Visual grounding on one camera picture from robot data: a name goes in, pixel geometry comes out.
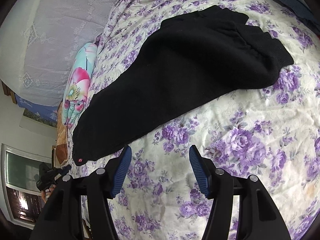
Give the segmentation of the person's hand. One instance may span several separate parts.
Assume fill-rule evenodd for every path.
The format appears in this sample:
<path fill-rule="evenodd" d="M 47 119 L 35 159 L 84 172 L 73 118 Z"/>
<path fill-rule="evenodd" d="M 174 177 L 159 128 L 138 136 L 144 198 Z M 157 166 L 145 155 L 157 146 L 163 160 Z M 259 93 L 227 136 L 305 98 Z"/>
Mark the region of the person's hand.
<path fill-rule="evenodd" d="M 48 198 L 51 196 L 52 192 L 55 190 L 56 185 L 52 184 L 48 189 L 41 191 L 42 200 L 46 203 Z"/>

